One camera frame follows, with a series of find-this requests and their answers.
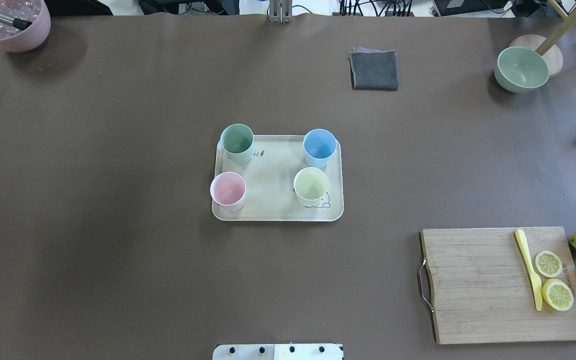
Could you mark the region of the cream yellow cup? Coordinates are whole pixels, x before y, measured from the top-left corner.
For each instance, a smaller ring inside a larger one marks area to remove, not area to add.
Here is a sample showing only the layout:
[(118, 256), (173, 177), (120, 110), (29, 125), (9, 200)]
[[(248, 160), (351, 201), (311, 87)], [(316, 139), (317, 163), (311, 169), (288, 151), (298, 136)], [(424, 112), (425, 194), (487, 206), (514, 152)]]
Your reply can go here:
[(293, 187), (300, 204), (315, 207), (329, 191), (329, 178), (319, 168), (305, 167), (295, 174)]

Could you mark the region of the blue cup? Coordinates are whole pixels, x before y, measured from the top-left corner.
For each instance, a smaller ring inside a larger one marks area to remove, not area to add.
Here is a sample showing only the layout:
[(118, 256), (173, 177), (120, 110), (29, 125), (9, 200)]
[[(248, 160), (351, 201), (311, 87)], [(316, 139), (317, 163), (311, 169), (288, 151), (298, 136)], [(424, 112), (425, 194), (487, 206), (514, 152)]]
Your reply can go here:
[(336, 137), (326, 129), (313, 129), (302, 141), (307, 166), (322, 169), (329, 164), (338, 148)]

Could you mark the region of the pink cup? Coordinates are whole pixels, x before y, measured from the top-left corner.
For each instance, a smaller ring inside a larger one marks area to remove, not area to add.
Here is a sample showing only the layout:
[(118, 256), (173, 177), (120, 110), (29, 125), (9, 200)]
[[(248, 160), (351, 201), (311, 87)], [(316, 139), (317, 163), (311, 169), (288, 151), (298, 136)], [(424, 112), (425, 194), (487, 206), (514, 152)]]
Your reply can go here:
[(242, 175), (226, 171), (215, 176), (210, 184), (212, 200), (228, 211), (240, 210), (247, 194), (247, 185)]

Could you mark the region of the green cup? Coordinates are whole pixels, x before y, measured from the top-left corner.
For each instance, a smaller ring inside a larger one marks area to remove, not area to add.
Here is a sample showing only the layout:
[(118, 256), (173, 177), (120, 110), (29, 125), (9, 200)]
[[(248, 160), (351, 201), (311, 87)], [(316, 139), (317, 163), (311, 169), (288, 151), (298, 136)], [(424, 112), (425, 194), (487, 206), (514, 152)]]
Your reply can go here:
[(220, 136), (223, 150), (238, 165), (251, 162), (254, 155), (254, 133), (249, 126), (234, 123), (226, 127)]

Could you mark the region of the grey folded cloth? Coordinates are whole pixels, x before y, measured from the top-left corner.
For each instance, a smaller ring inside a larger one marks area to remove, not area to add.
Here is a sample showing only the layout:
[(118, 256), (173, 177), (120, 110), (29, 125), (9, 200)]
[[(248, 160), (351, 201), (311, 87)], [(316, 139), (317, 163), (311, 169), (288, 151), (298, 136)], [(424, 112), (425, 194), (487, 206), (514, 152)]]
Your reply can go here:
[(395, 50), (356, 47), (349, 53), (349, 63), (355, 90), (399, 89), (398, 55)]

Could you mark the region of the wooden cutting board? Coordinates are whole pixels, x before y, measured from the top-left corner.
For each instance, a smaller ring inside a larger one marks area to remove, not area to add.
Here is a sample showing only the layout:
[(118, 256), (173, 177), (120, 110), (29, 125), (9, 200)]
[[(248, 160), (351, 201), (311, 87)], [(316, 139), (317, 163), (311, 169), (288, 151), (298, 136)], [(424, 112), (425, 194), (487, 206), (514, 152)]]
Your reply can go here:
[(420, 233), (425, 299), (435, 340), (446, 344), (576, 341), (576, 267), (562, 227), (524, 228), (530, 257), (554, 252), (571, 309), (536, 310), (530, 278), (512, 227), (426, 228)]

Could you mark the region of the green bowl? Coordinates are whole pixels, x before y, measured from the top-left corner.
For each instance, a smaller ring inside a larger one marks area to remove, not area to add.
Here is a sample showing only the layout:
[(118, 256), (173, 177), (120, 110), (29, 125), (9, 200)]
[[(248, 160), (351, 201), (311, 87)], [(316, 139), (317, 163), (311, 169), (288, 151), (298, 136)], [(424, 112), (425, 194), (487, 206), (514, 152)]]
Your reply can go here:
[(530, 48), (508, 47), (496, 59), (494, 79), (506, 91), (534, 91), (546, 84), (549, 78), (546, 60)]

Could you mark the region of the yellow plastic knife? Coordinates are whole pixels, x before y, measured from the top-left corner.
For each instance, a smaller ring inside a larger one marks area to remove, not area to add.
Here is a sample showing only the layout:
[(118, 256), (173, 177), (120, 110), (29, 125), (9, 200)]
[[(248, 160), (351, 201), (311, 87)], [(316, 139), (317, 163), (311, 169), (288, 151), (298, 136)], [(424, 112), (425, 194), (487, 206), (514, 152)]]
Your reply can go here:
[(537, 310), (537, 312), (541, 312), (543, 310), (544, 303), (542, 296), (542, 280), (534, 269), (526, 233), (523, 229), (517, 228), (514, 232), (514, 236), (530, 281), (535, 310)]

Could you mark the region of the lemon half slice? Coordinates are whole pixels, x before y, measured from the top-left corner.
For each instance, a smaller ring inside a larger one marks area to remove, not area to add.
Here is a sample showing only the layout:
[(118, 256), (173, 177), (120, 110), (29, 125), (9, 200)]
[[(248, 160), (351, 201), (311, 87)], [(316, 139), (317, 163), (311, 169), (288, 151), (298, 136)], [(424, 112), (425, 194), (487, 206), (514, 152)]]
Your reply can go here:
[(543, 250), (534, 257), (535, 270), (547, 278), (557, 278), (563, 271), (560, 257), (550, 250)]
[(550, 278), (541, 287), (542, 300), (554, 310), (566, 312), (574, 305), (574, 294), (562, 280)]

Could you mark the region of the wooden cup rack stand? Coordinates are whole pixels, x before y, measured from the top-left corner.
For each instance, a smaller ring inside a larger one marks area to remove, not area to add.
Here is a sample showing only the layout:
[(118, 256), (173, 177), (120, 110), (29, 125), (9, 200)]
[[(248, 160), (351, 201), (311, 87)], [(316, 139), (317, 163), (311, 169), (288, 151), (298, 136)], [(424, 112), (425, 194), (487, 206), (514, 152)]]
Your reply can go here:
[(556, 45), (567, 31), (576, 26), (576, 7), (571, 13), (567, 13), (555, 0), (547, 2), (562, 18), (560, 26), (547, 38), (537, 34), (525, 34), (515, 38), (509, 46), (523, 47), (535, 51), (546, 62), (549, 71), (549, 78), (558, 75), (563, 67), (563, 54)]

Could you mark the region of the pink bowl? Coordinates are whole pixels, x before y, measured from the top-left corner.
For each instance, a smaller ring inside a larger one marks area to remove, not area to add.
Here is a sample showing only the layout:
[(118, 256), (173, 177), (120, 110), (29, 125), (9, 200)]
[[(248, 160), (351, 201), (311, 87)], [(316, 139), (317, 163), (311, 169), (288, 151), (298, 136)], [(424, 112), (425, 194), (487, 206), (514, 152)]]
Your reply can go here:
[(0, 0), (0, 50), (21, 53), (39, 47), (50, 34), (44, 0)]

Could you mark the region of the aluminium frame post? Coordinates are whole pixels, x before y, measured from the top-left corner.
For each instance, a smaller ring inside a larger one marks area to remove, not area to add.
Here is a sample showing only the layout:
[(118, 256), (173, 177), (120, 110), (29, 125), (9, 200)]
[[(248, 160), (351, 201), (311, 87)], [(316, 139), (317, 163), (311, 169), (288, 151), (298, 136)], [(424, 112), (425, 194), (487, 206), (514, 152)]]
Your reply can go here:
[(292, 0), (269, 0), (268, 18), (273, 24), (293, 22)]

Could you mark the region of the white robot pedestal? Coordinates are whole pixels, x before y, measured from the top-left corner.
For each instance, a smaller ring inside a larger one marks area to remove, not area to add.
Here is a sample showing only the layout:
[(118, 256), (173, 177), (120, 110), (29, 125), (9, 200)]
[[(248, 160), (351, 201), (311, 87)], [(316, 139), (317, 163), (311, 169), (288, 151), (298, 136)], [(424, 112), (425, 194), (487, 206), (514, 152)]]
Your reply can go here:
[(343, 360), (342, 344), (311, 343), (253, 343), (220, 344), (215, 347), (213, 360)]

